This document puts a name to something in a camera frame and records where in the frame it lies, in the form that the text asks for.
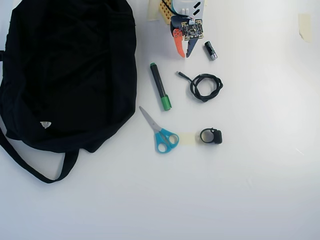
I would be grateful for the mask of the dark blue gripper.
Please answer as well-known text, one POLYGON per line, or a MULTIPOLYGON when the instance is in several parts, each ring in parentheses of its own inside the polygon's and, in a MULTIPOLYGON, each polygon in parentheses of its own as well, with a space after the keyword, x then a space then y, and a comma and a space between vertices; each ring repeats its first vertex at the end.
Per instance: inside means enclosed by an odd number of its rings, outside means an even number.
POLYGON ((183 50, 183 44, 182 44, 183 32, 181 30, 182 30, 182 23, 186 22, 186 21, 187 21, 186 17, 181 17, 178 15, 173 15, 170 19, 171 35, 173 36, 176 50, 182 58, 190 57, 190 55, 191 55, 191 53, 192 53, 192 51, 198 41, 198 38, 190 39, 188 41, 187 52, 185 55, 184 50, 183 50))

